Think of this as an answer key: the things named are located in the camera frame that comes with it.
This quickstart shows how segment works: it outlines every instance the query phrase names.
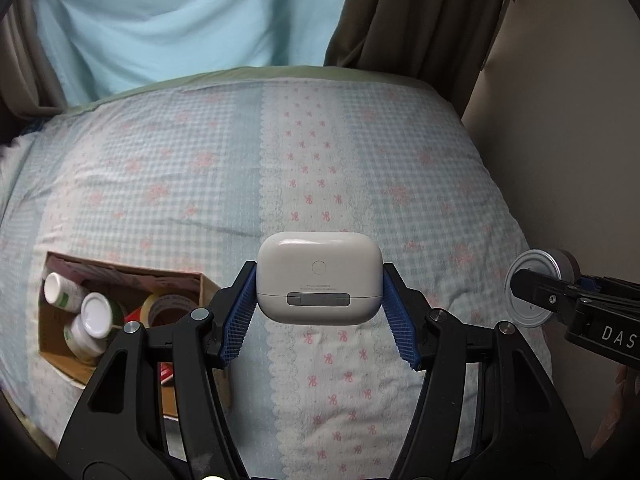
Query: red object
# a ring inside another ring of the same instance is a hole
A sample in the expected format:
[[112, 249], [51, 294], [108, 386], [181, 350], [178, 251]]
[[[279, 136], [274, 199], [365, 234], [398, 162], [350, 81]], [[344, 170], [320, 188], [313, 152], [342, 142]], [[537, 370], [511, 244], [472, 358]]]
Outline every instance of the red object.
[[165, 384], [174, 378], [174, 366], [170, 363], [160, 363], [160, 384]]
[[139, 306], [136, 310], [134, 310], [131, 314], [125, 317], [124, 322], [128, 323], [129, 321], [140, 321], [140, 311], [142, 307]]

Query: cardboard box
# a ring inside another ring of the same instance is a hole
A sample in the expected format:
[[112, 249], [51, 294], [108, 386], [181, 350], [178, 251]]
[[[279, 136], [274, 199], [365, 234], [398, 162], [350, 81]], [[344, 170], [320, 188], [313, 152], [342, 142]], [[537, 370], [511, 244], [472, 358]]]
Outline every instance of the cardboard box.
[[[79, 361], [66, 345], [63, 327], [76, 314], [51, 306], [44, 299], [44, 279], [50, 272], [57, 272], [91, 292], [101, 292], [113, 298], [127, 313], [142, 305], [155, 290], [171, 289], [189, 296], [199, 306], [206, 306], [220, 289], [209, 278], [197, 272], [127, 267], [66, 254], [47, 253], [38, 299], [38, 350], [63, 376], [80, 386], [87, 384], [94, 367]], [[214, 370], [214, 378], [220, 401], [228, 409], [231, 395], [226, 370]], [[162, 410], [167, 416], [178, 415], [172, 385], [162, 386]]]

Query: white earbud case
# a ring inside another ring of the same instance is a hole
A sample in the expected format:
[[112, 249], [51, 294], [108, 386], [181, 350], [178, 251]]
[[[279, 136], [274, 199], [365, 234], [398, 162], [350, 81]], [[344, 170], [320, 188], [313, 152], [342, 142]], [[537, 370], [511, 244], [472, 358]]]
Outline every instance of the white earbud case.
[[258, 251], [258, 305], [281, 323], [363, 323], [382, 303], [382, 272], [380, 248], [363, 234], [277, 233]]

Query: bed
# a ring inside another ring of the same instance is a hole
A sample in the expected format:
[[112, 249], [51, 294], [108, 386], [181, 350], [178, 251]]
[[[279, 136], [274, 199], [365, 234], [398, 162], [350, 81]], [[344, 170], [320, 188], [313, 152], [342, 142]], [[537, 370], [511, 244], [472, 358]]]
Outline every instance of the bed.
[[[37, 353], [47, 250], [200, 270], [229, 285], [284, 230], [362, 232], [431, 306], [508, 319], [503, 286], [527, 249], [452, 106], [427, 84], [340, 68], [244, 68], [72, 108], [0, 160], [0, 381], [58, 442], [80, 390]], [[542, 331], [523, 329], [550, 374]], [[469, 366], [456, 455], [470, 448]], [[286, 326], [256, 311], [231, 368], [232, 434], [251, 476], [391, 471], [422, 374], [385, 316]], [[172, 453], [178, 429], [168, 423]]]

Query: metal screw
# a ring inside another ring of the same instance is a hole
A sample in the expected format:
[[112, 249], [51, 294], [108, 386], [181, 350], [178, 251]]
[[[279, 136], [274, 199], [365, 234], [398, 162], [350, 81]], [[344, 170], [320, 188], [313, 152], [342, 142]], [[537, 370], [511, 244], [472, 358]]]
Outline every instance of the metal screw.
[[140, 322], [139, 321], [129, 321], [128, 323], [125, 323], [125, 325], [124, 325], [124, 327], [122, 329], [127, 334], [133, 334], [134, 332], [137, 332], [139, 328], [140, 328]]
[[209, 315], [209, 311], [206, 308], [202, 308], [202, 307], [191, 311], [191, 319], [195, 319], [196, 321], [202, 321], [203, 319], [207, 319], [208, 315]]
[[500, 330], [500, 332], [502, 332], [504, 335], [511, 335], [516, 331], [516, 327], [514, 327], [508, 321], [503, 321], [502, 323], [500, 323], [500, 325], [498, 325], [498, 330]]
[[441, 308], [434, 308], [430, 313], [429, 317], [434, 321], [444, 321], [447, 319], [447, 311], [442, 310]]

